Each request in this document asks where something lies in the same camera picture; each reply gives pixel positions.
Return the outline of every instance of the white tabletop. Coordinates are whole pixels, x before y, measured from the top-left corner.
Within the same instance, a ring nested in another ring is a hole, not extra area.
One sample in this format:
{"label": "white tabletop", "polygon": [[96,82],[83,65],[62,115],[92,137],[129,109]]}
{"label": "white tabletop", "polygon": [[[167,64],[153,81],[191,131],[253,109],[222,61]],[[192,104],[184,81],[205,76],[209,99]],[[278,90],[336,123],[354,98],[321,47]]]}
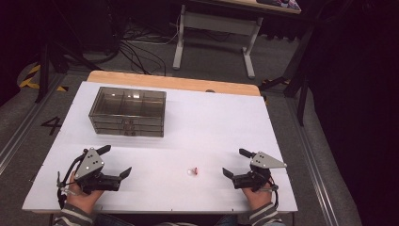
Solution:
{"label": "white tabletop", "polygon": [[[97,135],[88,112],[101,86],[166,91],[165,136]],[[23,209],[58,211],[57,172],[62,179],[85,148],[108,144],[112,147],[102,155],[103,173],[116,176],[129,167],[132,172],[119,191],[105,191],[97,201],[96,209],[105,213],[244,212],[247,200],[222,168],[234,174],[249,171],[249,159],[238,153],[240,148],[282,161],[262,97],[84,82]],[[198,168],[197,176],[187,173],[193,168]],[[279,185],[278,210],[297,211],[286,169],[271,171]]]}

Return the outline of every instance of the metal bar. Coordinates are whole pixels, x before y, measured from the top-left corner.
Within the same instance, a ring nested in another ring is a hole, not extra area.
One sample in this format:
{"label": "metal bar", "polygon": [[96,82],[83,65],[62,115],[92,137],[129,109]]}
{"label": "metal bar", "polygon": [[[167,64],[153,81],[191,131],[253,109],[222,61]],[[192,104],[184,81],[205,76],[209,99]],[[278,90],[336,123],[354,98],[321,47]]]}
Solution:
{"label": "metal bar", "polygon": [[8,141],[6,146],[0,153],[0,175],[6,169],[8,163],[11,161],[14,154],[17,153],[18,149],[23,144],[27,134],[29,133],[33,122],[36,117],[39,115],[43,107],[45,106],[47,100],[50,98],[51,94],[58,88],[62,80],[64,79],[64,75],[58,74],[50,84],[49,92],[47,95],[43,96],[39,103],[36,103],[29,110],[24,120],[21,122],[18,129],[15,131],[14,135],[12,135],[11,139]]}
{"label": "metal bar", "polygon": [[311,144],[309,143],[308,137],[306,136],[305,128],[301,127],[297,120],[295,101],[290,98],[285,98],[285,100],[287,102],[290,115],[294,121],[295,129],[299,134],[300,141],[302,143],[302,151],[305,155],[305,162],[308,166],[311,180],[313,181],[314,185],[314,190],[316,191],[317,198],[320,202],[326,224],[328,226],[338,226],[339,224],[332,208],[331,202],[329,200],[326,187],[324,185],[323,179],[321,177],[319,169],[317,168],[317,164],[312,153]]}

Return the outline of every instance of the gray carpet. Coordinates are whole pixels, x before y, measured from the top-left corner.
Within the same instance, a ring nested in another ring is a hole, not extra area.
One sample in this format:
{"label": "gray carpet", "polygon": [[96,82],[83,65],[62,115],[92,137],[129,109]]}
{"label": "gray carpet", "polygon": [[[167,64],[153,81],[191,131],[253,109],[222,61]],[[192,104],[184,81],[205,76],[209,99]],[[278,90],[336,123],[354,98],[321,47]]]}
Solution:
{"label": "gray carpet", "polygon": [[[185,36],[184,56],[179,71],[172,69],[175,43],[155,45],[134,43],[134,45],[161,57],[167,65],[167,76],[196,78],[204,80],[226,81],[260,85],[265,78],[273,79],[282,75],[291,56],[297,47],[297,41],[266,40],[259,37],[252,51],[252,63],[256,78],[247,79],[241,47],[247,38],[237,35],[229,36],[225,41],[216,41],[200,32],[190,32]],[[157,60],[138,49],[143,57]],[[152,61],[142,58],[147,71],[162,75],[163,69]],[[131,72],[130,62],[121,54],[114,59],[99,64],[109,71]],[[32,65],[26,66],[20,77],[24,77]],[[63,76],[52,73],[52,76]],[[46,225],[47,215],[22,211],[24,198],[32,183],[29,182],[38,172],[41,163],[50,150],[59,128],[50,135],[52,128],[41,126],[42,123],[60,118],[65,119],[72,99],[82,81],[86,80],[88,71],[81,66],[72,66],[62,81],[68,91],[55,91],[44,105],[32,128],[17,153],[0,175],[0,225]],[[268,111],[284,161],[288,164],[288,173],[298,206],[295,213],[295,225],[328,225],[313,185],[309,168],[306,164],[303,147],[295,130],[296,121],[290,116],[287,100],[280,94],[284,85],[278,85],[267,92]],[[21,93],[0,107],[0,147],[4,147],[14,131],[33,105],[37,95],[36,89],[23,88]],[[361,225],[356,205],[353,203],[345,184],[335,165],[323,131],[314,113],[311,95],[308,97],[305,111],[304,130],[310,140],[323,181],[325,182],[331,205],[339,225]],[[287,225],[293,225],[293,215],[282,216]]]}

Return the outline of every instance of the plastic drawer organizer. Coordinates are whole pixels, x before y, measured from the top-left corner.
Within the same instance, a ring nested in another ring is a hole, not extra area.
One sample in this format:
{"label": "plastic drawer organizer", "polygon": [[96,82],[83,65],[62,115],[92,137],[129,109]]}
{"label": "plastic drawer organizer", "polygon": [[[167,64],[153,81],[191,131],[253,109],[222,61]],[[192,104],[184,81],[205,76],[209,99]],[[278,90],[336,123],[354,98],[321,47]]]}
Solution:
{"label": "plastic drawer organizer", "polygon": [[163,91],[100,87],[89,118],[97,134],[163,137]]}

